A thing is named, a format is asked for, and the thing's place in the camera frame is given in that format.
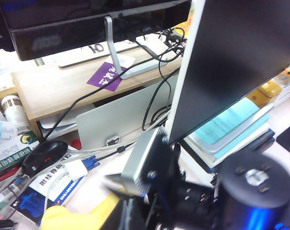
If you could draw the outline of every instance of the yellow container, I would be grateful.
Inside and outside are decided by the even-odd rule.
[[[247,98],[253,101],[259,108],[263,108],[268,103],[273,102],[281,91],[282,88],[273,80],[270,80],[254,90]]]

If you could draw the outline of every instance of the desk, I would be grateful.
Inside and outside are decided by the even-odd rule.
[[[136,63],[150,58],[149,54],[139,47],[124,51],[122,54],[136,58]],[[171,59],[174,53],[167,53],[165,56]],[[37,121],[64,112],[76,99],[98,89],[98,87],[86,84],[86,82],[104,61],[105,57],[101,57],[63,69],[54,64],[12,73],[18,95],[32,130],[38,138],[41,138],[42,134]],[[162,72],[167,75],[178,68],[180,64],[181,58],[179,57],[161,67]],[[101,90],[97,94],[82,100],[75,107],[114,96],[151,83],[159,78],[160,74],[157,69],[148,71],[131,79],[123,80],[115,92]]]
[[[269,123],[276,132],[276,136],[282,133],[290,126],[290,99],[270,111]],[[120,173],[127,162],[132,149],[126,152],[114,155],[101,161],[101,165],[91,171],[82,186],[67,203],[66,207],[71,212],[88,213],[95,206],[101,203],[110,191],[102,184],[104,175]],[[265,153],[265,155],[279,162],[290,174],[290,153],[274,143]],[[180,167],[186,171],[188,181],[209,185],[210,176],[182,149]],[[19,222],[17,230],[36,230],[37,226],[29,220],[22,218],[19,213],[15,213],[13,219]]]

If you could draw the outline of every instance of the black cylinder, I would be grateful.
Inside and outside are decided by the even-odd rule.
[[[221,230],[271,230],[290,205],[290,176],[274,160],[241,151],[219,174]]]

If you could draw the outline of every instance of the wooden shelf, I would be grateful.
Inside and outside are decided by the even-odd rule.
[[[150,58],[139,47],[122,52],[122,54],[136,58],[135,63]],[[165,56],[170,59],[174,53],[168,53]],[[105,59],[102,57],[63,69],[53,64],[11,73],[32,129],[39,138],[41,138],[41,133],[36,121],[64,112],[76,99],[98,89],[98,87],[86,82],[99,69]],[[180,64],[181,58],[178,58],[161,67],[161,70],[164,75],[167,75]],[[157,69],[148,71],[121,81],[115,92],[101,90],[79,102],[76,107],[117,95],[158,79],[160,79],[160,74]]]

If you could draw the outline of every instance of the yellow cloth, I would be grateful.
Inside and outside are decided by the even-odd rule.
[[[71,213],[63,206],[53,206],[45,211],[41,230],[99,230],[119,202],[111,194],[89,214]]]

